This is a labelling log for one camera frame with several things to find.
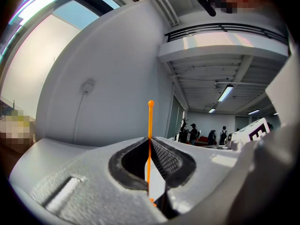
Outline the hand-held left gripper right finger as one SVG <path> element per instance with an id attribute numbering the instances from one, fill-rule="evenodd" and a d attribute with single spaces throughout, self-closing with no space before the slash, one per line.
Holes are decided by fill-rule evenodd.
<path id="1" fill-rule="evenodd" d="M 151 158 L 165 180 L 165 190 L 155 202 L 171 219 L 210 195 L 236 164 L 237 153 L 153 138 Z"/>

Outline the black ventilation grille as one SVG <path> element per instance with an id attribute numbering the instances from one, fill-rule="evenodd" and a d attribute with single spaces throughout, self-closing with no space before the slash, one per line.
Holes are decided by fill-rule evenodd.
<path id="1" fill-rule="evenodd" d="M 205 32 L 240 32 L 246 34 L 254 34 L 263 36 L 268 39 L 288 44 L 287 35 L 282 35 L 277 32 L 260 28 L 253 25 L 241 24 L 241 23 L 207 23 L 200 25 L 188 26 L 185 28 L 177 29 L 165 34 L 167 42 L 175 41 L 180 38 L 193 36 L 195 34 L 201 34 Z"/>

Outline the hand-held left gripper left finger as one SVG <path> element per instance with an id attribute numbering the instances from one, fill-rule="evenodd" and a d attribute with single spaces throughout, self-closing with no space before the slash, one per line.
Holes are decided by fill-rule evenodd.
<path id="1" fill-rule="evenodd" d="M 167 221 L 145 190 L 123 187 L 109 173 L 110 158 L 138 142 L 104 147 L 41 139 L 15 164 L 9 182 L 42 225 L 154 225 Z"/>

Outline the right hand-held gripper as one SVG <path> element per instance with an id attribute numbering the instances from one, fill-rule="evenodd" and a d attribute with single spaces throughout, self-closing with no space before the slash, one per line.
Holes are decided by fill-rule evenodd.
<path id="1" fill-rule="evenodd" d="M 269 125 L 265 118 L 261 118 L 228 135 L 226 147 L 232 150 L 241 150 L 251 141 L 261 140 L 270 132 Z"/>

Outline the thin orange stick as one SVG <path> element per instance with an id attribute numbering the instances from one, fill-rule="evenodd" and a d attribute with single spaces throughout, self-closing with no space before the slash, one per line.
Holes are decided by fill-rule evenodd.
<path id="1" fill-rule="evenodd" d="M 154 203 L 154 199 L 150 198 L 150 170 L 151 170 L 151 139 L 152 139 L 152 128 L 153 128 L 153 107 L 154 101 L 150 100 L 148 102 L 149 107 L 149 119 L 148 119 L 148 159 L 147 159 L 147 185 L 148 185 L 148 197 L 152 204 L 156 207 L 157 205 Z"/>

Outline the black coat rack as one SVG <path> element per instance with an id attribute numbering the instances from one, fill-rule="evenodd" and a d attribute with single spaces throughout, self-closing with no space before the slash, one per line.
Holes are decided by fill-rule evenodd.
<path id="1" fill-rule="evenodd" d="M 185 129 L 186 125 L 187 125 L 187 119 L 183 118 L 181 123 L 180 133 L 179 133 L 179 139 L 178 139 L 178 142 L 180 143 L 187 143 L 189 130 Z"/>

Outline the white wall junction box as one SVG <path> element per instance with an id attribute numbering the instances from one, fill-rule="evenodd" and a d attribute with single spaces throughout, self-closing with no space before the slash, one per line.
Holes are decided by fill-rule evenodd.
<path id="1" fill-rule="evenodd" d="M 81 85 L 81 91 L 83 93 L 91 93 L 95 87 L 95 81 L 92 79 L 86 80 L 82 85 Z"/>

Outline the white ceiling ducts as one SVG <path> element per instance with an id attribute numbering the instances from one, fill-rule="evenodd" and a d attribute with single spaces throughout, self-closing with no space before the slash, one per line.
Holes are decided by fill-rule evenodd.
<path id="1" fill-rule="evenodd" d="M 169 28 L 178 26 L 180 20 L 169 0 L 150 0 Z"/>

